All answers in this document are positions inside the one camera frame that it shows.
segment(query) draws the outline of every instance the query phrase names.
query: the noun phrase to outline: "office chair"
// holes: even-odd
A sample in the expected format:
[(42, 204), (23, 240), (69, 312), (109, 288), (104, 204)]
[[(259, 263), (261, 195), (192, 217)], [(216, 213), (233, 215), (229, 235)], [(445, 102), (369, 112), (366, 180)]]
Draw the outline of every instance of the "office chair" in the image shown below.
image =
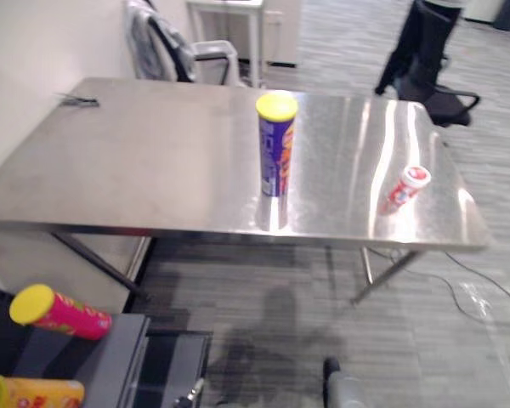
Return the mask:
[(137, 78), (244, 86), (230, 42), (188, 43), (149, 0), (126, 0), (124, 21)]
[[(419, 12), (424, 19), (434, 24), (454, 25), (455, 21), (430, 9), (423, 0), (416, 0), (412, 4), (411, 14)], [(376, 86), (374, 92), (381, 95), (385, 92), (388, 85), (393, 86), (397, 91), (400, 100), (413, 100), (421, 102), (427, 110), (433, 123), (437, 126), (448, 127), (450, 125), (468, 126), (471, 122), (471, 116), (468, 113), (476, 106), (480, 97), (474, 92), (456, 91), (448, 87), (433, 83), (428, 77), (413, 79), (410, 72), (417, 70), (419, 61), (415, 55), (407, 59), (401, 59), (393, 54), (383, 71), (382, 78)], [(440, 70), (449, 64), (449, 58), (444, 56), (440, 64)], [(472, 101), (464, 105), (459, 97), (468, 97)]]

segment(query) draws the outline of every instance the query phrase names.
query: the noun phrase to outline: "small metal object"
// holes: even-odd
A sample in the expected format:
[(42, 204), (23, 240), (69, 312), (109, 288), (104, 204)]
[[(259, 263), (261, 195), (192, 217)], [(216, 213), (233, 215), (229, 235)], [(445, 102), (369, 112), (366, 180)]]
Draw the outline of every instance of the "small metal object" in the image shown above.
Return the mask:
[(196, 396), (202, 391), (204, 378), (199, 378), (186, 397), (179, 397), (173, 403), (174, 408), (190, 408), (193, 406)]
[(60, 102), (60, 106), (79, 106), (80, 108), (98, 108), (100, 106), (96, 98), (83, 98), (70, 93), (61, 93), (61, 95), (63, 99)]

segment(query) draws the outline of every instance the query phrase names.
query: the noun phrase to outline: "white wall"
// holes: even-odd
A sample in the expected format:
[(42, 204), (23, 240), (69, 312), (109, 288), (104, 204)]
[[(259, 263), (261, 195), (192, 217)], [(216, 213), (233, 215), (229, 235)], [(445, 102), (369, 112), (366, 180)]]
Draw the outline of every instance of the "white wall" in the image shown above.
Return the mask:
[[(174, 10), (186, 21), (182, 13)], [(0, 165), (57, 104), (57, 93), (90, 76), (133, 77), (120, 0), (0, 0)], [(117, 260), (122, 252), (114, 248), (125, 240), (132, 239), (110, 238), (107, 254)], [(0, 287), (15, 293), (36, 281), (109, 311), (120, 311), (127, 297), (48, 235), (0, 232)]]
[(117, 0), (0, 0), (0, 164), (87, 76), (132, 75)]

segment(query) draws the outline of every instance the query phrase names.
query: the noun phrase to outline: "black cable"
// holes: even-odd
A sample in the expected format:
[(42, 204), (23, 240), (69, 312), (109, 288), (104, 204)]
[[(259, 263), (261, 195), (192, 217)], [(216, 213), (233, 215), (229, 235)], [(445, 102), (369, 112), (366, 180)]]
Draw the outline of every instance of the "black cable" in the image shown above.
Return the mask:
[[(394, 257), (393, 255), (385, 255), (384, 253), (381, 253), (375, 249), (372, 249), (372, 248), (367, 248), (370, 252), (376, 254), (377, 256), (379, 257), (382, 257), (382, 258), (386, 258), (388, 259), (389, 261), (391, 261), (393, 264), (395, 263), (395, 260), (394, 260)], [(404, 271), (410, 273), (410, 274), (413, 274), (413, 275), (425, 275), (425, 276), (428, 276), (428, 277), (431, 277), (431, 278), (434, 278), (434, 279), (438, 279), (442, 282), (444, 282), (446, 284), (446, 286), (448, 287), (448, 290), (450, 291), (450, 295), (451, 295), (451, 298), (453, 299), (453, 303), (456, 305), (457, 309), (459, 310), (459, 312), (461, 312), (463, 315), (467, 316), (470, 320), (474, 320), (476, 321), (477, 323), (481, 323), (483, 325), (486, 324), (486, 322), (483, 320), (483, 319), (480, 319), (479, 317), (476, 317), (470, 313), (468, 313), (462, 306), (461, 304), (459, 303), (459, 299), (457, 298), (457, 294), (456, 294), (456, 291), (455, 289), (453, 288), (453, 285), (446, 279), (446, 278), (443, 278), (442, 276), (438, 276), (438, 275), (435, 275), (435, 274), (429, 274), (429, 273), (422, 273), (422, 272), (416, 272), (414, 270), (409, 270), (409, 269), (406, 269), (404, 268)], [(501, 327), (508, 327), (510, 328), (510, 323), (508, 322), (503, 322), (503, 321), (493, 321), (493, 324), (495, 326), (501, 326)]]
[(484, 278), (486, 279), (487, 281), (491, 282), (493, 285), (495, 285), (496, 287), (498, 287), (499, 289), (501, 289), (505, 294), (508, 295), (508, 297), (510, 298), (510, 292), (507, 291), (504, 287), (502, 287), (501, 285), (499, 285), (499, 283), (496, 281), (496, 280), (493, 280), (492, 278), (490, 278), (489, 276), (487, 275), (484, 275), (482, 274), (481, 272), (478, 272), (476, 269), (472, 269), (472, 268), (469, 268), (467, 265), (465, 265), (464, 263), (461, 263), (459, 262), (457, 259), (453, 258), (448, 252), (444, 252), (445, 253), (445, 256), (448, 257), (449, 259), (451, 259), (453, 262), (455, 262), (457, 265), (461, 266), (463, 269), (467, 270), (468, 272), (472, 272), (473, 274), (476, 274), (477, 276), (481, 277), (481, 278)]
[[(409, 269), (405, 269), (405, 271), (408, 272), (409, 274), (418, 275), (418, 276), (428, 276), (428, 277), (431, 277), (431, 278), (434, 278), (434, 279), (438, 279), (438, 280), (444, 282), (446, 284), (446, 286), (448, 286), (451, 298), (453, 299), (453, 303), (456, 304), (457, 309), (462, 314), (467, 316), (469, 319), (474, 320), (474, 321), (476, 321), (478, 323), (482, 323), (483, 325), (486, 324), (485, 320), (480, 319), (479, 317), (473, 316), (472, 314), (468, 313), (465, 309), (462, 308), (461, 304), (459, 303), (459, 300), (457, 299), (457, 294), (456, 294), (455, 289), (453, 288), (453, 285), (446, 278), (443, 278), (442, 276), (438, 276), (438, 275), (435, 275), (435, 274), (428, 274), (428, 273), (425, 273), (425, 272), (416, 272), (416, 271), (409, 270)], [(493, 324), (495, 326), (510, 327), (510, 323), (508, 323), (506, 321), (493, 321)]]

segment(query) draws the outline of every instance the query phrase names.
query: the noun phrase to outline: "metal frame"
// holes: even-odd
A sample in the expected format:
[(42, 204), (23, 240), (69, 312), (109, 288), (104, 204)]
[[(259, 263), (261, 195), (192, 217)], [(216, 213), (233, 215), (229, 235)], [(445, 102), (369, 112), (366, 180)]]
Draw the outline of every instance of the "metal frame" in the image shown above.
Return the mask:
[[(113, 265), (105, 261), (98, 253), (96, 253), (91, 248), (83, 244), (77, 238), (74, 238), (70, 234), (63, 233), (51, 233), (50, 235), (58, 242), (63, 244), (65, 247), (71, 249), (73, 252), (75, 252), (77, 255), (88, 261), (90, 264), (100, 269), (111, 279), (125, 286), (132, 294), (140, 296), (144, 300), (150, 299), (149, 293), (147, 293), (145, 290), (143, 290), (134, 282), (132, 282), (130, 279), (128, 279)], [(138, 248), (136, 249), (136, 252), (134, 253), (133, 260), (131, 261), (128, 267), (127, 275), (131, 275), (133, 273), (135, 266), (136, 265), (139, 266), (141, 264), (140, 255), (142, 254), (143, 249), (142, 246), (146, 246), (145, 248), (147, 248), (148, 245), (149, 243), (145, 243), (145, 240), (142, 239)]]
[(417, 258), (421, 257), (425, 252), (409, 251), (404, 257), (400, 258), (397, 262), (393, 263), (376, 279), (372, 279), (372, 272), (370, 266), (370, 259), (368, 258), (368, 251), (365, 246), (360, 249), (361, 259), (363, 261), (363, 268), (366, 276), (366, 286), (357, 295), (351, 299), (352, 304), (358, 304), (361, 300), (366, 298), (372, 291), (376, 290), (383, 283), (387, 282), (394, 275), (398, 274), (408, 264), (412, 263)]

